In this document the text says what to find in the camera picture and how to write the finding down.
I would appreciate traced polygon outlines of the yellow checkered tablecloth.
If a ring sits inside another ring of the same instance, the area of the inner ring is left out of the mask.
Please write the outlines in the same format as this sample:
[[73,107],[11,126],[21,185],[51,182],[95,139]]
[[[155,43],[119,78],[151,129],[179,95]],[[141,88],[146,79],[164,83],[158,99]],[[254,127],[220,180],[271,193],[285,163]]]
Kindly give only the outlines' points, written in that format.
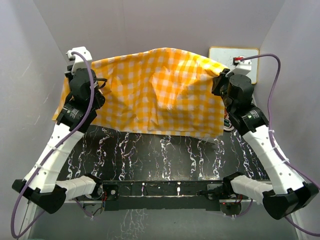
[[107,79],[104,105],[94,125],[120,132],[215,138],[224,132],[225,107],[212,94],[213,78],[225,66],[176,48],[91,62]]

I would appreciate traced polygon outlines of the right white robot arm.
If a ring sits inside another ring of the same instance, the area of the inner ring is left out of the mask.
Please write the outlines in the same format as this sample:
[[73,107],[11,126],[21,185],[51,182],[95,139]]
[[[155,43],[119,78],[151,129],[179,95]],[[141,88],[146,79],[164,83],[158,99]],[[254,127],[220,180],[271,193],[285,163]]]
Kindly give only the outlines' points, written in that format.
[[254,87],[250,78],[227,71],[224,69],[213,78],[211,92],[223,100],[231,124],[257,155],[270,183],[235,172],[223,178],[223,194],[230,199],[247,196],[263,204],[272,218],[280,220],[308,205],[319,189],[307,183],[277,155],[280,147],[270,136],[267,117],[252,102]]

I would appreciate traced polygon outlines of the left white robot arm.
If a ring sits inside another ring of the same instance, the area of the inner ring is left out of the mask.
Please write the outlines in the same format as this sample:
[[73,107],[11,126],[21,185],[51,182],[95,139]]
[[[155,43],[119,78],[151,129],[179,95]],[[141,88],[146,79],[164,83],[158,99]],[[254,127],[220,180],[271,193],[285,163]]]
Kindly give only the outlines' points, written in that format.
[[81,196],[93,200],[103,195],[102,180],[87,173],[72,180],[58,180],[63,165],[75,145],[83,138],[105,103],[98,84],[91,96],[90,76],[93,70],[79,68],[74,74],[66,72],[70,92],[56,118],[53,133],[38,161],[23,179],[16,179],[12,188],[49,214],[57,212],[65,201]]

